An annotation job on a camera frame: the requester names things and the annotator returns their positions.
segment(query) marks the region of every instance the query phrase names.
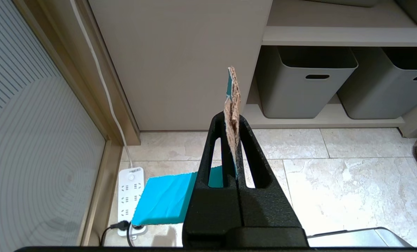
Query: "power plug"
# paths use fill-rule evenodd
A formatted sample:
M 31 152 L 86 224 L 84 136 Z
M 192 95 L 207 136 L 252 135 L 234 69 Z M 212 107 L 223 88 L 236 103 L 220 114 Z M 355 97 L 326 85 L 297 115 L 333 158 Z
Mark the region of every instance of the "power plug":
M 130 221 L 145 186 L 143 168 L 135 167 L 121 170 L 118 174 L 118 221 Z M 141 229 L 131 229 L 131 236 L 146 232 L 146 226 Z M 126 236 L 126 231 L 118 230 L 119 236 Z

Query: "wooden door frame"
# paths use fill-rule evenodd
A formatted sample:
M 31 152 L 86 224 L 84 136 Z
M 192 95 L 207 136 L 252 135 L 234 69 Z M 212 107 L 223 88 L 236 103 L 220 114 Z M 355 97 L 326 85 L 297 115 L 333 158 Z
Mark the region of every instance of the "wooden door frame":
M 20 14 L 50 55 L 56 67 L 77 96 L 106 140 L 89 209 L 82 221 L 78 244 L 98 246 L 107 227 L 120 165 L 123 142 L 109 110 L 90 48 L 80 32 L 71 4 L 65 0 L 13 0 Z M 104 44 L 87 0 L 77 0 L 112 98 L 115 115 L 128 145 L 140 145 L 139 130 L 114 65 Z

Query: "teal cloth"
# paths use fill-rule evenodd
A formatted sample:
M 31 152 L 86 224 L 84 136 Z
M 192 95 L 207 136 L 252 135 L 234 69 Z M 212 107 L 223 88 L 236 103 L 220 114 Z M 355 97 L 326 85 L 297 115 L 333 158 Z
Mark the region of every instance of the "teal cloth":
M 229 79 L 227 81 L 226 97 L 229 97 L 232 100 L 232 73 L 230 69 L 227 70 L 229 72 Z
M 138 201 L 132 225 L 176 224 L 185 220 L 197 172 L 151 177 Z M 210 169 L 208 186 L 223 187 L 223 168 Z

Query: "shelf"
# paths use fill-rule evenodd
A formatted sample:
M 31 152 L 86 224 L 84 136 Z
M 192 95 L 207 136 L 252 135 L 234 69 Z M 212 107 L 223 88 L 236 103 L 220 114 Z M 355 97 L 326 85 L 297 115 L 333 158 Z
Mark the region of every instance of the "shelf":
M 393 0 L 372 8 L 274 0 L 262 45 L 417 47 L 417 24 Z
M 335 95 L 324 109 L 312 119 L 274 119 L 266 118 L 260 108 L 257 84 L 252 81 L 247 104 L 241 113 L 253 129 L 266 128 L 383 128 L 399 127 L 404 124 L 402 117 L 397 119 L 354 120 L 347 116 L 338 96 Z

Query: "black holder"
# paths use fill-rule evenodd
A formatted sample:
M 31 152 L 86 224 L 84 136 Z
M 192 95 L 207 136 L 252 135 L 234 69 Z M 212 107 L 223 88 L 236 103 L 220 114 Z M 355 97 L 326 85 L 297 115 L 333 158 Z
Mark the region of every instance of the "black holder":
M 246 119 L 240 116 L 239 135 L 255 188 L 247 188 L 241 147 L 237 179 L 221 112 L 212 119 L 190 204 L 182 242 L 188 249 L 241 247 L 300 247 L 308 242 L 297 216 L 280 188 Z M 215 141 L 221 138 L 224 188 L 210 188 Z

